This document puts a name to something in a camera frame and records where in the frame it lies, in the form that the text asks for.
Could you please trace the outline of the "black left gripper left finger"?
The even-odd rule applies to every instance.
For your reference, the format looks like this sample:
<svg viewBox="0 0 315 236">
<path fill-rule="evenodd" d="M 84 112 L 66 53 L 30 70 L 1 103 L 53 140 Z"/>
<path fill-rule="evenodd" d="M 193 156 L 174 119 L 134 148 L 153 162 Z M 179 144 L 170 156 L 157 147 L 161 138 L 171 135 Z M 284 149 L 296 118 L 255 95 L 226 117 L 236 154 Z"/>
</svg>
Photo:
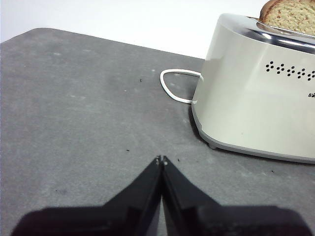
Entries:
<svg viewBox="0 0 315 236">
<path fill-rule="evenodd" d="M 145 236 L 161 199 L 162 164 L 155 158 L 102 206 L 50 207 L 25 214 L 14 236 Z"/>
</svg>

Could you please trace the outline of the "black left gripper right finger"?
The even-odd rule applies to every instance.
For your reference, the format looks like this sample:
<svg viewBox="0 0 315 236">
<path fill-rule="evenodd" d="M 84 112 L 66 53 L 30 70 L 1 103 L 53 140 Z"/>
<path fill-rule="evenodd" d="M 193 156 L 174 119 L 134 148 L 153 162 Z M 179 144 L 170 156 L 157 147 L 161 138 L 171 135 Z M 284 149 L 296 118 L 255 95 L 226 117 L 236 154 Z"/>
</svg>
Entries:
<svg viewBox="0 0 315 236">
<path fill-rule="evenodd" d="M 277 206 L 223 206 L 162 158 L 163 198 L 181 236 L 310 236 L 297 212 Z"/>
</svg>

